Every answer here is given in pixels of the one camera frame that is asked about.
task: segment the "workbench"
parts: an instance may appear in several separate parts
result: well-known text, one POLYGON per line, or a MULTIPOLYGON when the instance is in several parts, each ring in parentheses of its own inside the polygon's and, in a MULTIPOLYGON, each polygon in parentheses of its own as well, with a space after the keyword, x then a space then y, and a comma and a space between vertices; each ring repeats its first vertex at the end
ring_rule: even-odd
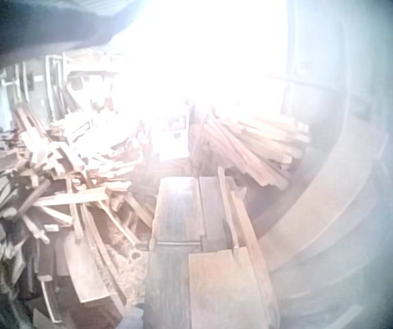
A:
MULTIPOLYGON (((234 187, 232 180, 228 183, 234 187)), ((247 231, 239 230, 240 245, 234 247, 224 209, 218 177, 161 180, 147 266, 145 329, 267 329, 277 322, 277 307, 264 307, 247 231)), ((233 216, 237 219, 239 211, 233 216)))

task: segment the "pile of lumber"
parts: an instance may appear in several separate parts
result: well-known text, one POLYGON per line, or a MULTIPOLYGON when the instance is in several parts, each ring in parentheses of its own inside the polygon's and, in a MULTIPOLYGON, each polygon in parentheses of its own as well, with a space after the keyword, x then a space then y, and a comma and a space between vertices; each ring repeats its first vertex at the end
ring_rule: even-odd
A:
POLYGON ((260 186, 283 190, 289 169, 310 142, 309 127, 284 115, 257 118, 208 114, 190 129, 192 165, 215 175, 218 167, 248 174, 260 186))
POLYGON ((188 160, 157 161, 150 133, 142 125, 117 133, 113 113, 75 112, 47 129, 24 104, 13 113, 15 131, 0 134, 2 293, 42 296, 58 323, 57 279, 69 276, 81 303, 110 299, 123 316, 120 273, 99 232, 110 223, 146 248, 157 184, 188 175, 188 160))

